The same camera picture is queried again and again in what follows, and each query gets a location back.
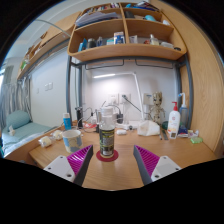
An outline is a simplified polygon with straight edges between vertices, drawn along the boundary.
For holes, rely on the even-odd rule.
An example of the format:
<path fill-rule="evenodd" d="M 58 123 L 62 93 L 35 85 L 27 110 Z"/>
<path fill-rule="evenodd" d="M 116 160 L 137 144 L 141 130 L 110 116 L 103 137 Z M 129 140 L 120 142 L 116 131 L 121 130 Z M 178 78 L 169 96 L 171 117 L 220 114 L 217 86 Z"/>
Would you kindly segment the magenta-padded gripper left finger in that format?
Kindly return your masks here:
<path fill-rule="evenodd" d="M 69 156 L 59 155 L 44 170 L 81 186 L 92 156 L 93 146 L 89 145 Z"/>

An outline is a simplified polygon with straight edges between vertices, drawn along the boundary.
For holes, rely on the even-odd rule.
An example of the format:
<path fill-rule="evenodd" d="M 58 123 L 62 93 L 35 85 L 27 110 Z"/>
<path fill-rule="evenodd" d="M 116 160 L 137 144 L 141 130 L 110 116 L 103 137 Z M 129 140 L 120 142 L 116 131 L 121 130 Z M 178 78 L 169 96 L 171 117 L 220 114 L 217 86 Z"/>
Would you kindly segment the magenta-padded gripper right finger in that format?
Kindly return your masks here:
<path fill-rule="evenodd" d="M 168 156 L 157 156 L 145 148 L 135 145 L 133 155 L 136 159 L 144 185 L 155 182 L 180 170 Z"/>

